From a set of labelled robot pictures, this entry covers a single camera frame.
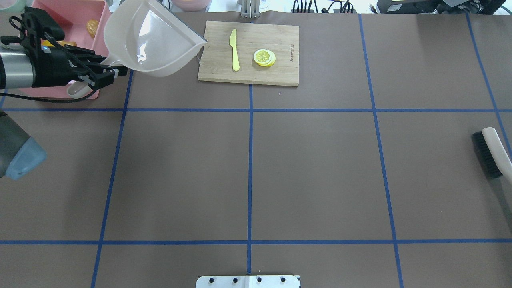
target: knife handle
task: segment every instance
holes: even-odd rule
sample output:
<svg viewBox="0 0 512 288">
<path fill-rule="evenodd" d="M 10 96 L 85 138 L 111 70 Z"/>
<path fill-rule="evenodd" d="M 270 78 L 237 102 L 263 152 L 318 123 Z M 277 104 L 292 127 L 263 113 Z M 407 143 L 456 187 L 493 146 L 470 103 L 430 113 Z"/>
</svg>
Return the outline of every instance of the knife handle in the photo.
<svg viewBox="0 0 512 288">
<path fill-rule="evenodd" d="M 238 53 L 235 47 L 233 47 L 233 70 L 240 70 L 240 63 L 238 63 Z"/>
</svg>

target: vertical blue line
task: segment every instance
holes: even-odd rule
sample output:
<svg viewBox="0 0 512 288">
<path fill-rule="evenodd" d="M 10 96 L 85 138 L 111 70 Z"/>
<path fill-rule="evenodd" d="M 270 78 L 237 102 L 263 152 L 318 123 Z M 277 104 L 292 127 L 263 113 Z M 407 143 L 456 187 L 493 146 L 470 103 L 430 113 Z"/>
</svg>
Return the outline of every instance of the vertical blue line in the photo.
<svg viewBox="0 0 512 288">
<path fill-rule="evenodd" d="M 2 108 L 2 106 L 4 105 L 4 101 L 5 101 L 5 96 L 2 96 L 2 98 L 0 99 L 0 108 Z"/>
<path fill-rule="evenodd" d="M 365 42 L 365 32 L 362 26 L 362 17 L 361 14 L 359 16 L 359 29 L 361 31 L 361 42 L 362 42 L 362 51 L 365 56 L 365 66 L 366 66 L 366 76 L 368 78 L 368 88 L 370 90 L 370 99 L 372 101 L 372 110 L 373 110 L 373 121 L 375 124 L 375 133 L 377 136 L 377 144 L 379 147 L 379 155 L 380 155 L 380 167 L 382 169 L 382 178 L 384 180 L 384 189 L 386 191 L 386 201 L 388 202 L 388 214 L 389 214 L 389 222 L 391 226 L 391 235 L 393 236 L 393 249 L 395 250 L 395 261 L 396 261 L 396 270 L 398 274 L 398 283 L 400 288 L 403 288 L 403 277 L 402 277 L 402 267 L 400 264 L 400 255 L 398 253 L 398 244 L 396 242 L 396 232 L 395 232 L 395 220 L 393 217 L 393 208 L 391 206 L 391 196 L 389 194 L 389 185 L 388 185 L 388 176 L 386 173 L 386 164 L 384 162 L 384 153 L 382 151 L 382 141 L 380 139 L 380 129 L 379 122 L 377 119 L 377 111 L 375 107 L 375 98 L 373 95 L 373 85 L 372 85 L 372 77 L 370 75 L 370 65 L 368 63 L 368 54 L 366 51 L 366 42 Z"/>
<path fill-rule="evenodd" d="M 247 195 L 247 274 L 251 274 L 251 250 L 252 250 L 252 84 L 249 84 L 249 177 Z"/>
<path fill-rule="evenodd" d="M 126 119 L 126 111 L 128 109 L 128 99 L 130 97 L 130 89 L 132 87 L 133 70 L 130 71 L 128 79 L 128 86 L 126 88 L 126 96 L 124 98 L 123 115 L 121 116 L 121 123 L 119 125 L 119 134 L 117 136 L 116 152 L 114 154 L 114 163 L 112 164 L 112 173 L 110 175 L 109 190 L 106 195 L 105 210 L 103 211 L 103 221 L 101 222 L 101 232 L 99 235 L 98 251 L 96 252 L 96 261 L 94 262 L 93 277 L 91 280 L 91 288 L 96 286 L 96 277 L 98 276 L 99 260 L 101 256 L 101 248 L 103 247 L 103 238 L 105 236 L 106 218 L 109 214 L 110 198 L 112 196 L 112 187 L 114 186 L 114 178 L 116 176 L 117 160 L 119 158 L 119 149 L 121 148 L 121 139 L 123 137 L 124 120 Z"/>
<path fill-rule="evenodd" d="M 505 132 L 505 127 L 503 126 L 503 122 L 501 121 L 500 112 L 498 110 L 498 105 L 496 104 L 496 100 L 494 99 L 494 94 L 492 89 L 490 88 L 489 79 L 487 78 L 487 73 L 483 67 L 482 59 L 480 58 L 480 52 L 478 52 L 477 42 L 475 40 L 475 35 L 473 34 L 473 27 L 471 26 L 470 15 L 466 13 L 466 21 L 467 27 L 470 30 L 471 41 L 473 41 L 473 47 L 475 48 L 475 53 L 477 54 L 478 64 L 480 65 L 480 70 L 482 70 L 483 79 L 485 81 L 485 85 L 487 86 L 487 91 L 489 92 L 490 100 L 493 103 L 494 111 L 496 113 L 496 117 L 498 118 L 498 123 L 500 124 L 501 133 L 503 133 L 503 138 L 505 139 L 505 144 L 508 149 L 508 154 L 512 156 L 512 149 L 510 148 L 510 142 L 508 141 L 507 133 Z"/>
</svg>

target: translucent measuring cup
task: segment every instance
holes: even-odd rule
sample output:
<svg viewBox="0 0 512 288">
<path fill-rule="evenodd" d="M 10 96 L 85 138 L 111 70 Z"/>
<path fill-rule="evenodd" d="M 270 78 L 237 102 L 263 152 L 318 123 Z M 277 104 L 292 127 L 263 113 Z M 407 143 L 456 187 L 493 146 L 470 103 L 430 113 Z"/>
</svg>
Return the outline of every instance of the translucent measuring cup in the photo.
<svg viewBox="0 0 512 288">
<path fill-rule="evenodd" d="M 124 1 L 110 16 L 103 37 L 109 55 L 101 64 L 123 65 L 155 77 L 180 70 L 206 44 L 156 0 Z M 80 81 L 68 88 L 68 95 L 76 99 L 90 91 Z"/>
</svg>

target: yellow knife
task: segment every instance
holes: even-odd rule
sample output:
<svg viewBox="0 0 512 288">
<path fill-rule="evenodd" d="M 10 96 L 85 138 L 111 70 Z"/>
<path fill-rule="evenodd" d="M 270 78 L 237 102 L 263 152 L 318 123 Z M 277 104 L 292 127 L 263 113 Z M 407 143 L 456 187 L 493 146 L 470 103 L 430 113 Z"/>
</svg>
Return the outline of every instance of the yellow knife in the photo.
<svg viewBox="0 0 512 288">
<path fill-rule="evenodd" d="M 233 70 L 240 70 L 240 64 L 238 63 L 238 53 L 237 53 L 237 30 L 233 29 L 231 32 L 231 37 L 229 38 L 229 45 L 233 47 Z"/>
</svg>

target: white metal plate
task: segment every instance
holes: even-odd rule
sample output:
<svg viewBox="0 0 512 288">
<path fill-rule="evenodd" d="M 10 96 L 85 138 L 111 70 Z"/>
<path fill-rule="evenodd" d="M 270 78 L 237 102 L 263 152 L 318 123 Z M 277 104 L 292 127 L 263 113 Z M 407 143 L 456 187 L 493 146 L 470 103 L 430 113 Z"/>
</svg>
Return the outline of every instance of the white metal plate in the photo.
<svg viewBox="0 0 512 288">
<path fill-rule="evenodd" d="M 300 288 L 295 275 L 202 276 L 196 288 Z"/>
</svg>

